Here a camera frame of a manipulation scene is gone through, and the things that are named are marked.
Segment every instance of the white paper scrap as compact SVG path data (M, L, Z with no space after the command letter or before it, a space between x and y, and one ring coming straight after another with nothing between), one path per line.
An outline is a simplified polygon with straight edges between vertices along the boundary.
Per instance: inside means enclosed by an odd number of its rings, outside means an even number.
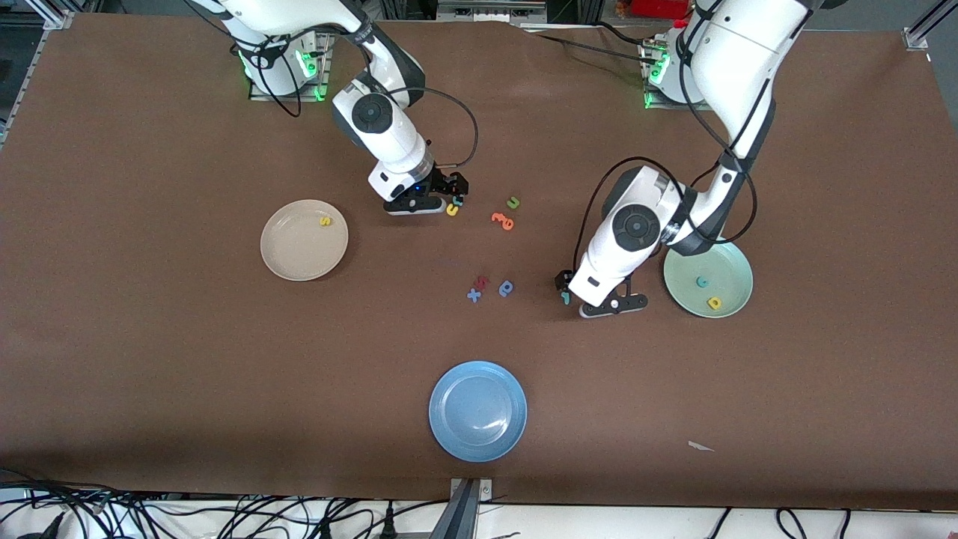
M700 443L695 443L692 440L689 440L689 447L694 447L698 449L699 451L711 451L712 453L715 452L715 450L712 449L711 447L705 447L704 445Z

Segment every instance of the plate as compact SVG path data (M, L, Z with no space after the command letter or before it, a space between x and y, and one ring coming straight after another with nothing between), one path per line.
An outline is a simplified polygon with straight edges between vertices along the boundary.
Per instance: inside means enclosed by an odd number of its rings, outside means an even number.
M752 267L741 250L732 244L718 244L695 256L682 256L669 250L662 274L675 302L693 315L731 316L752 296ZM719 300L717 308L709 305L713 298Z
M507 454L526 430L526 394L505 368L490 362L452 367L429 400L429 426L450 455L489 462Z
M339 264L349 240L349 228L339 210L321 200L297 200L266 222L260 254L266 266L283 279L309 281Z

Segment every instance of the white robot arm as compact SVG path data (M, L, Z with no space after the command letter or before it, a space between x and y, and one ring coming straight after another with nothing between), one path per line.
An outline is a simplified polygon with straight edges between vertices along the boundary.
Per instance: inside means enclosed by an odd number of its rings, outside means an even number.
M671 66L653 74L657 82L650 83L680 103L704 100L728 131L726 151L705 193L652 167L619 177L603 206L602 224L567 280L568 289L586 302L580 310L585 317L634 310L615 289L659 243L689 256L718 240L774 117L775 73L811 14L799 0L700 4L685 31L664 36Z
M247 75L257 86L265 82L268 87L262 89L276 95L302 85L302 73L293 70L296 76L291 80L285 65L296 61L297 53L284 39L266 47L260 44L268 36L296 35L315 27L340 29L362 49L368 69L332 99L333 120L358 147L378 159L369 182L385 199L386 211L442 212L446 202L435 193L454 199L468 194L468 182L461 175L446 176L436 168L425 140L403 112L423 94L425 74L419 63L351 0L193 1L220 17L237 40Z

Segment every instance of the light green plate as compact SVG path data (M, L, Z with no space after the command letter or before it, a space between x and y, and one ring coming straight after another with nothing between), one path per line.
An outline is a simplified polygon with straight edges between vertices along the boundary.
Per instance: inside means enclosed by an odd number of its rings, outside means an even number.
M723 318L741 310L752 295L752 267L732 244L712 246L696 256L673 250L665 255L665 286L676 303L693 315ZM713 309L709 300L718 298Z

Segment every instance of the tabletop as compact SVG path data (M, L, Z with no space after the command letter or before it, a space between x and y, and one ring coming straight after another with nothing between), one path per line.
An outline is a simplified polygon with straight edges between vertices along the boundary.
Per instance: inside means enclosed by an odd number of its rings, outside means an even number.
M501 23L383 27L478 119L453 218L386 215L331 103L247 101L228 39L196 18L80 14L51 34L0 152L4 466L164 491L432 499L492 477L513 502L954 507L958 146L924 54L893 33L800 36L737 242L741 312L683 311L660 255L633 279L647 309L583 320L553 277L604 171L645 155L688 182L718 146L687 112L644 109L627 59ZM331 94L360 66L337 45ZM409 116L438 161L468 152L455 105L427 95ZM297 199L350 229L306 283L259 252ZM478 275L514 292L473 304ZM529 402L487 464L427 421L432 387L474 359Z

